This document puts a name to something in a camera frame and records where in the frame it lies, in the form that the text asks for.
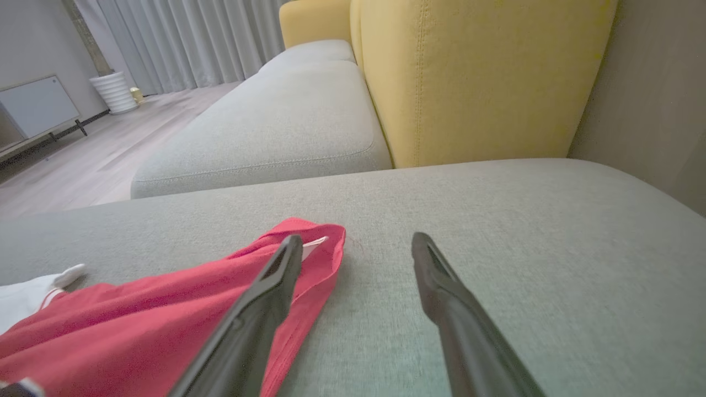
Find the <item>red garment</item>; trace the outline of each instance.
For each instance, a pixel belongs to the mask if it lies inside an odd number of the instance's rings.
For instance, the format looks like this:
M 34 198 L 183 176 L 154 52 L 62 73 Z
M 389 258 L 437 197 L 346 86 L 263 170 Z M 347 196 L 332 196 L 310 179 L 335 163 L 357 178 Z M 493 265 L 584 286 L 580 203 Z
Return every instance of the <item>red garment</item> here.
M 328 239 L 303 262 L 275 334 L 261 391 L 274 396 L 335 286 L 345 240 L 339 225 L 290 218 L 220 261 L 60 294 L 0 336 L 0 380 L 29 377 L 47 396 L 166 395 L 291 234 L 304 243 Z

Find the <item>yellow cushion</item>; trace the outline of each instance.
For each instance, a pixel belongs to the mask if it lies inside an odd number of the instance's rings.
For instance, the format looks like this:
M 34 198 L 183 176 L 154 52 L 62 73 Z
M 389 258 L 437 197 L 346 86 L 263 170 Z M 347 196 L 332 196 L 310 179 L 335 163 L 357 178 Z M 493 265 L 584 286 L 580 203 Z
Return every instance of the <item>yellow cushion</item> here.
M 363 70 L 363 43 L 360 37 L 360 0 L 351 0 L 350 25 L 351 25 L 351 46 L 358 67 Z
M 358 1 L 396 167 L 566 156 L 616 0 Z
M 280 7 L 285 48 L 317 40 L 351 41 L 350 0 L 296 0 Z

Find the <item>white curtain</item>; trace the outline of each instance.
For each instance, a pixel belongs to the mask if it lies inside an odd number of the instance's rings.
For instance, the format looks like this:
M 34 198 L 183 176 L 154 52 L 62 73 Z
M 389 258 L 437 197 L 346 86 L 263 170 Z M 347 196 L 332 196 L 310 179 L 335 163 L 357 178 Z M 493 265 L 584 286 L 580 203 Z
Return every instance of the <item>white curtain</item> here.
M 81 12 L 81 16 L 86 22 L 88 30 L 90 30 L 96 44 L 98 44 L 100 51 L 103 53 L 105 60 L 108 61 L 108 65 L 115 71 L 123 72 L 128 86 L 134 87 L 136 85 L 135 81 L 125 63 L 123 54 L 118 48 L 118 44 L 113 38 L 113 33 L 108 27 L 108 22 L 105 20 L 97 0 L 74 0 L 74 2 Z
M 145 94 L 242 81 L 284 50 L 287 0 L 98 0 Z

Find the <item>gray seat cushion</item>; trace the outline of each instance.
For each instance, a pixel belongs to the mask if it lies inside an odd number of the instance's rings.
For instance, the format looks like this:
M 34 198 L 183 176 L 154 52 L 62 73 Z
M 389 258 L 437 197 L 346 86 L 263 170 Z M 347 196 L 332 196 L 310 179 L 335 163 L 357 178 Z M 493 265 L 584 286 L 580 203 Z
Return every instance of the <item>gray seat cushion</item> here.
M 348 61 L 355 64 L 351 45 L 345 40 L 320 40 L 295 45 L 264 64 L 258 73 L 286 71 L 294 66 L 326 61 Z
M 0 223 L 0 280 L 196 266 L 298 216 L 347 230 L 279 396 L 449 396 L 412 270 L 429 233 L 548 396 L 706 395 L 706 220 L 579 160 L 475 162 L 132 200 Z
M 258 74 L 226 94 L 149 158 L 141 198 L 391 168 L 356 64 L 302 64 Z

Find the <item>white planter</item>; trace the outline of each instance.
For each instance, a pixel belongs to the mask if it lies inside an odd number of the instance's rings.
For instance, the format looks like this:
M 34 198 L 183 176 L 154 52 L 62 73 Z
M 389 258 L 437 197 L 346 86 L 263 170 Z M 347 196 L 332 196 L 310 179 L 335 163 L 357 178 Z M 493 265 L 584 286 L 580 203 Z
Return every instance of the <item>white planter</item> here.
M 138 104 L 130 94 L 123 72 L 119 71 L 108 76 L 94 77 L 88 80 L 108 105 L 111 114 L 121 114 L 137 109 Z

